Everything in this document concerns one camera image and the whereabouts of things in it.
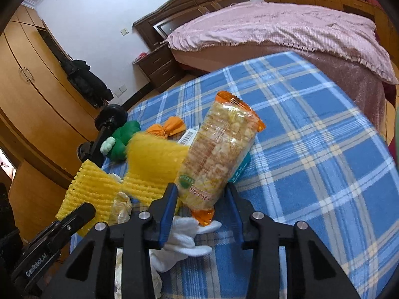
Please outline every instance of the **pink blanket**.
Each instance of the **pink blanket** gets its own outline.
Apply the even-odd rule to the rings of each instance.
[[[166,41],[179,51],[268,43],[321,51],[363,64],[383,81],[399,84],[375,30],[370,19],[322,6],[243,2],[191,20]]]

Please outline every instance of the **gloved hand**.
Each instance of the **gloved hand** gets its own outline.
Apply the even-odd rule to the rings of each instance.
[[[208,226],[198,225],[193,217],[173,217],[168,241],[161,250],[150,249],[151,265],[158,272],[166,272],[174,267],[178,261],[187,257],[197,257],[209,254],[212,247],[196,246],[194,237],[204,233],[216,231],[222,226],[219,221],[212,221]]]

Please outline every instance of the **blue plaid tablecloth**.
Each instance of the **blue plaid tablecloth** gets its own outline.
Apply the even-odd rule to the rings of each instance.
[[[129,120],[145,130],[179,116],[197,128],[223,89],[267,125],[236,183],[240,195],[275,221],[307,221],[360,296],[375,298],[399,262],[399,176],[378,132],[335,83],[293,52],[194,79],[139,104]],[[126,164],[107,160],[103,169],[123,176]],[[222,208],[215,218],[225,214]],[[196,243],[215,249],[162,274],[163,298],[244,298],[252,252],[239,248],[228,225]],[[281,277],[284,298],[285,268]]]

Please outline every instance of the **dark wood headboard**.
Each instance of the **dark wood headboard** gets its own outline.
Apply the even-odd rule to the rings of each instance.
[[[169,0],[133,23],[151,51],[176,28],[203,14],[249,0]]]

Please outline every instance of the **orange cloth bow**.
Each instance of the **orange cloth bow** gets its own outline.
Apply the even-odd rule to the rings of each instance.
[[[147,128],[146,132],[166,139],[169,136],[184,132],[185,130],[186,125],[181,118],[169,117],[168,120],[165,121],[164,126],[161,126],[160,124],[153,124]]]

